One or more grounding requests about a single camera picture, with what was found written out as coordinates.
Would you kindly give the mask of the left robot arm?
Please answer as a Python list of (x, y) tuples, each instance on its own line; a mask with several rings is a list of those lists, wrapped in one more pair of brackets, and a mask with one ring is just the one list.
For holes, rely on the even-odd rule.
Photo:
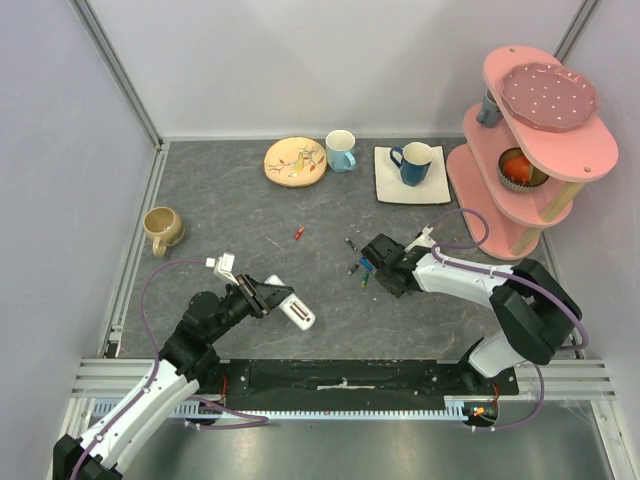
[(295, 290), (271, 277), (268, 283), (240, 275), (223, 297), (195, 294), (149, 370), (108, 413), (77, 437), (61, 437), (53, 448), (54, 479), (121, 479), (135, 455), (187, 398), (208, 393), (219, 382), (214, 343), (244, 318), (280, 309), (295, 316)]

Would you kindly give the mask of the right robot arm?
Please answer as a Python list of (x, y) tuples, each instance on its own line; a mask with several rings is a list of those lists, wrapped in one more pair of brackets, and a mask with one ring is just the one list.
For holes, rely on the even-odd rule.
[(582, 312), (539, 262), (486, 265), (448, 257), (417, 240), (406, 247), (379, 234), (362, 250), (375, 278), (394, 297), (442, 293), (493, 311), (500, 331), (480, 340), (458, 368), (458, 381), (477, 394), (524, 361), (548, 364), (580, 325)]

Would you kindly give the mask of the white remote control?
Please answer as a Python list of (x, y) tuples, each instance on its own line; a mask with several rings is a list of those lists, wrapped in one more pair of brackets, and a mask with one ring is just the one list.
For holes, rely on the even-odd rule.
[(289, 292), (275, 309), (284, 313), (302, 331), (309, 330), (316, 321), (316, 315), (295, 292)]

